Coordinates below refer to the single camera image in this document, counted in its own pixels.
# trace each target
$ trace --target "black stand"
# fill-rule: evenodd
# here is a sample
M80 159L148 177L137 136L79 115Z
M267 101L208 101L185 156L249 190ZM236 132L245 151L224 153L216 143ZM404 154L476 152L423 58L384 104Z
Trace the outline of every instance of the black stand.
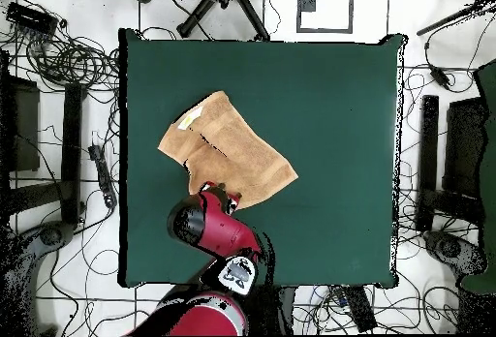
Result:
M470 14L470 13L472 13L478 9L479 9L479 7L476 4L473 4L470 7L467 7L461 11L458 11L457 13L454 13L450 16L447 16L447 17L433 23L432 25L429 25L423 29L420 29L417 32L417 35L421 36L423 34L426 34L427 32L430 32L430 31L433 31L434 29L440 28L441 26L446 25L450 22L453 22L454 20L457 20L463 16L466 16L466 15L468 15L468 14Z
M44 256L73 238L78 224L80 123L84 92L66 85L62 141L62 181L10 188L9 170L15 159L17 129L14 89L8 71L9 54L0 52L0 334L39 336L36 279ZM18 143L29 143L17 136ZM60 222L49 222L20 235L9 230L9 218L19 211L60 200Z
M191 13L191 15L189 15L183 23L177 26L177 32L179 33L181 38L189 38L193 28L202 20L208 10L212 8L215 1L217 0L201 0L201 2ZM222 8L226 8L227 2L229 2L229 0L227 0L227 2L225 2L226 0L219 1L222 1ZM270 35L260 21L260 18L255 12L255 9L253 8L250 0L237 0L237 2L241 6L241 9L245 13L246 17L250 20L252 26L255 28L255 31L257 32L255 40L270 41Z
M465 8L463 10L460 10L457 13L454 13L450 16L447 16L447 17L439 20L438 22L435 22L435 23L433 23L433 24L431 24L431 25L429 25L423 29L420 29L417 32L417 35L421 36L423 34L426 34L427 32L433 31L434 29L440 28L443 25L446 25L450 22L453 22L453 21L455 21L455 20L457 20L463 16L469 15L473 12L480 11L484 4L488 4L488 3L491 3L494 1L496 1L496 0L475 0L474 4L470 5L469 7Z

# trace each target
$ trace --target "towel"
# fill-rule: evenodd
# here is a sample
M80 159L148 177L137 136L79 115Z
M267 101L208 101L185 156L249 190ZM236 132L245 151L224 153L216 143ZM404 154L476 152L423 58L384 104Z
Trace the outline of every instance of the towel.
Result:
M290 163L259 138L223 91L214 92L173 122L159 150L190 174L189 192L206 181L240 193L238 209L269 199L298 178Z

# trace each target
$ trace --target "black cable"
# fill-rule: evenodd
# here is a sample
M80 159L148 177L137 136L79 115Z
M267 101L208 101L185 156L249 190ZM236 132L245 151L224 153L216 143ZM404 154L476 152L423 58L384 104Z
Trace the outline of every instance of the black cable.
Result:
M172 31L170 31L170 29L167 29L167 28L162 28L162 27L160 27L160 26L150 26L150 27L148 27L148 28L146 28L146 29L143 29L143 30L141 31L141 35L144 37L144 33L145 33L146 31L148 31L149 29L157 29L157 30L160 30L160 31L166 31L166 32L168 32L168 33L169 33L170 38L171 38L172 40L174 40L174 41L176 41L176 40L177 40L177 38L176 38L175 34L174 34Z
M268 35L273 35L277 32L277 30L279 29L279 24L281 23L281 15L277 12L277 10L274 8L274 6L272 5L272 1L271 0L268 0L268 4L270 5L270 7L272 8L272 10L274 10L274 12L277 14L277 17L279 18L279 21L277 22L277 26L275 27L275 30L273 32L271 32L270 34Z
M55 282L53 281L53 271L55 270L55 267L57 266L57 263L58 263L58 249L55 251L55 263L53 264L53 267L51 268L50 270L50 277L49 277L49 280L51 282L51 285L53 286L54 289L56 289L60 294L63 294L64 296L70 298L72 301L74 301L76 303L76 310L75 312L70 316L70 319L69 321L67 322L66 326L64 327L64 330L62 331L62 337L65 337L66 335L66 331L69 327L69 325L73 322L73 320L75 319L76 317L76 314L78 313L78 310L79 310L79 303L77 300L75 300L72 296L66 294L64 291L61 291L56 285L55 285Z
M427 62L429 68L434 71L434 70L440 70L439 68L437 68L435 65L433 65L430 60L429 60L429 57L428 57L428 50L429 50L429 47L430 47L430 41L432 39L432 37L434 35L436 35L438 32L444 30L444 29L447 29L455 24L459 24L459 23L462 23L464 21L466 21L467 19L469 18L472 18L474 16L478 16L478 15L483 15L483 14L486 14L486 13L490 13L490 12L496 12L496 6L492 6L488 9L485 9L485 10L481 10L481 11L478 11L478 12L475 12L475 13L471 13L469 15L466 15L466 16L463 16L462 18L460 19L457 19L455 20L454 22L451 22L449 24L446 24L446 25L443 25L441 26L440 28L436 29L434 32L432 32L427 41L425 42L425 45L424 45L424 55L425 55L425 61ZM472 56L472 59L468 65L468 67L466 68L465 70L465 73L467 75L467 77L469 78L470 80L470 83L469 85L465 88L465 89L461 89L461 90L453 90L453 89L450 89L448 86L444 86L449 92L452 92L452 93L462 93L462 92L465 92L467 91L468 89L470 89L472 87L472 85L474 84L474 76L470 73L470 67L472 66L472 63L474 62L474 59L476 58L476 55L477 55L477 52L479 50L479 46L481 44L481 39L485 33L485 31L487 30L487 28L489 27L489 25L491 24L491 22L494 20L496 14L493 15L493 17L489 20L489 22L487 23L487 25L485 26L484 30L482 31L482 33L480 34L480 37L479 37L479 41L477 43L477 47L476 47L476 50L474 52L474 55Z
M458 293L454 292L452 289L450 288L447 288L446 286L434 286L430 289L428 289L424 294L423 294L423 297L422 297L422 310L423 310L423 315L425 317L425 321L427 322L427 325L429 326L429 329L432 331L433 334L437 334L435 331L434 331L434 328L432 327L432 324L430 323L430 320L429 318L427 317L427 307L426 307L426 304L427 304L427 301L426 301L426 298L427 298L427 295L430 294L432 291L435 291L437 289L440 289L440 290L444 290L444 291L449 291L451 294L454 294L456 297L459 297L458 296Z
M200 21L198 20L197 16L194 15L194 14L191 14L186 8L180 6L176 0L172 0L172 2L174 3L174 5L179 8L181 11L185 12L187 15L191 16L195 22L197 23L198 27L201 29L201 31L203 32L203 34L206 36L206 38L209 40L209 41L215 41L212 37L210 37L206 32L205 30L202 28L202 26L200 25Z
M145 311L143 310L137 310L136 312L131 312L129 313L128 315L124 315L124 316L120 316L118 318L107 318L107 319L103 319L102 321L99 321L98 324L95 326L95 328L93 330L91 330L90 334L88 337L91 337L91 336L96 336L95 332L97 331L97 328L100 324L102 324L103 322L114 322L114 321L120 321L122 319L126 319L126 318L129 318L131 317L132 315L134 315L135 313L143 313L144 315L146 315L147 317L150 317L150 315L148 313L146 313Z
M94 227L94 226L96 226L96 225L98 225L98 224L100 224L100 223L104 222L104 221L105 221L106 219L108 219L108 218L109 218L112 214L113 214L113 209L111 209L111 210L107 213L107 216L105 216L103 219L99 220L98 222L95 222L94 224L91 224L90 226L86 227L86 228L85 228L85 230L88 230L88 229L90 229L90 228L92 228L92 227ZM97 233L97 231L98 231L98 229L96 229L96 230L95 230L95 232L91 235L91 237L90 237L90 238L88 239L88 241L84 244L84 246L86 246L86 245L87 245L87 244L91 241L91 239L93 239L93 237L95 236L95 234ZM66 262L65 262L65 263L64 263L64 264L63 264L63 265L62 265L62 266L61 266L61 267L60 267L60 268L59 268L59 269L58 269L58 270L57 270L57 271L53 274L53 276L55 276L58 272L60 272L60 271L61 271L61 270L62 270L62 269L63 269L63 268L64 268L64 267L65 267L65 266L69 263L69 262L71 262L73 259L75 259L75 258L79 255L79 253L81 253L81 250L77 251L77 252L76 252L76 253L75 253L75 254L74 254L74 255L73 255L73 256L72 256L69 260L67 260L67 261L66 261ZM41 283L41 284L37 287L36 291L38 291L39 289L41 289L41 288L42 288L42 286L44 286L44 285L45 285L48 281L49 281L49 279L46 279L43 283Z

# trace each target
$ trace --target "cable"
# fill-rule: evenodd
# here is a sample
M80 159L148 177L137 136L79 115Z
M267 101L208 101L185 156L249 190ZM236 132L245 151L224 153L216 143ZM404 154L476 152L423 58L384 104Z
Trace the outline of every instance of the cable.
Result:
M437 334L435 331L434 331L434 328L432 327L432 324L430 323L430 320L429 318L427 317L427 307L426 307L426 304L427 304L427 301L426 301L426 298L427 298L427 295L430 294L432 291L435 291L437 289L441 289L441 290L444 290L444 291L449 291L451 294L454 294L456 297L458 297L458 293L454 292L452 289L450 288L447 288L446 286L434 286L430 289L428 289L424 294L423 294L423 297L422 297L422 310L423 310L423 316L425 317L425 321L427 322L427 325L429 326L429 329L432 331L433 334ZM438 315L441 317L441 315L439 314L439 311L437 309L434 309L434 311L436 311L438 313Z
M144 37L144 33L145 33L146 31L148 31L149 29L157 29L157 30L161 30L161 31L166 31L166 32L168 32L168 33L169 33L170 38L171 38L172 40L174 40L174 41L176 41L176 40L177 40L177 38L176 38L175 34L174 34L172 31L170 31L170 29L167 29L167 28L161 28L160 26L150 26L149 28L146 28L146 29L144 29L143 31L141 31L141 35Z
M88 337L91 337L91 336L96 336L97 335L95 334L95 332L97 331L97 328L100 324L102 324L103 322L114 322L114 321L120 321L122 319L126 319L126 318L129 318L131 317L132 315L134 315L135 313L143 313L144 315L146 315L147 317L149 317L150 315L146 312L144 312L143 310L137 310L136 312L131 312L127 315L124 315L124 316L120 316L118 318L107 318L107 319L103 319L102 321L99 321L98 324L95 326L95 328L93 330L91 330L90 334Z
M438 32L442 31L443 29L446 29L446 28L449 28L455 24L458 24L458 23L462 23L464 21L466 21L467 19L469 18L472 18L474 16L478 16L478 15L483 15L483 14L486 14L486 13L490 13L490 12L496 12L496 6L492 6L488 9L485 9L485 10L481 10L481 11L478 11L478 12L475 12L475 13L472 13L472 14L469 14L469 15L466 15L466 16L463 16L462 18L454 21L454 22L451 22L447 25L443 25L441 26L440 28L436 29L434 32L432 32L430 35L429 35L429 38L427 39L427 41L425 42L425 45L424 45L424 55L425 55L425 61L427 62L429 68L431 69L431 73L433 72L435 76L437 77L440 77L439 79L436 79L436 80L444 80L443 79L443 72L440 68L437 68L435 65L433 65L430 61L429 61L429 57L428 57L428 52L427 50L429 50L429 47L430 47L430 41L432 39L432 37L437 34ZM450 89L448 87L447 84L444 85L445 89L447 89L449 92L452 92L452 93L462 93L462 92L465 92L467 91L468 89L470 89L472 87L472 85L474 84L474 76L470 74L470 67L472 66L472 63L474 62L474 59L477 55L477 52L479 50L479 46L481 44L481 39L485 33L485 31L487 30L487 28L489 27L489 25L491 24L491 22L494 20L496 14L493 15L493 17L489 20L489 22L487 23L487 25L485 26L484 30L482 31L482 33L480 34L480 37L479 37L479 41L477 43L477 47L476 47L476 50L474 52L474 55L472 56L472 59L468 65L468 67L466 68L465 70L465 73L467 75L467 77L469 78L470 80L470 83L469 85L465 88L465 89L461 89L461 90L453 90L453 89Z
M58 249L55 251L55 263L53 264L53 267L51 268L51 271L50 271L50 277L49 277L49 280L51 282L51 285L53 286L54 289L56 289L60 294L63 294L64 296L66 296L67 298L71 299L72 301L74 301L76 303L76 310L74 311L74 313L70 316L70 319L69 321L67 322L66 326L64 327L64 330L62 331L62 337L65 337L66 335L66 331L69 327L69 325L73 322L73 320L75 319L76 317L76 314L78 313L79 311L79 303L77 300L75 300L72 296L66 294L64 291L61 291L56 285L55 285L55 282L53 281L53 271L55 270L55 267L57 266L57 263L58 263Z
M194 15L194 14L191 14L186 8L184 7L181 7L176 0L172 0L172 2L174 3L174 5L179 8L181 11L185 12L186 14L188 14L189 16L191 16L195 22L197 23L198 27L201 29L201 31L203 32L203 34L206 36L206 38L209 40L209 41L215 41L212 37L210 37L206 32L205 30L202 28L202 26L200 25L200 21L198 20L197 16Z
M272 10L274 10L274 12L277 14L277 17L279 18L279 21L277 22L277 26L275 27L275 30L273 32L270 32L270 34L268 35L273 35L277 32L277 30L279 29L279 24L281 23L281 15L277 12L277 10L274 8L274 6L272 5L272 1L271 0L268 0L268 4L270 5L270 7L272 8Z

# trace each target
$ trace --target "cloth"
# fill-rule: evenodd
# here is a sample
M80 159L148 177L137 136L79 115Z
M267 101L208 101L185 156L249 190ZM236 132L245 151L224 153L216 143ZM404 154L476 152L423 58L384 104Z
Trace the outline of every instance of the cloth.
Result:
M259 138L223 91L214 92L173 122L159 149L190 174L189 192L206 181L240 193L238 208L269 199L297 174L290 163Z

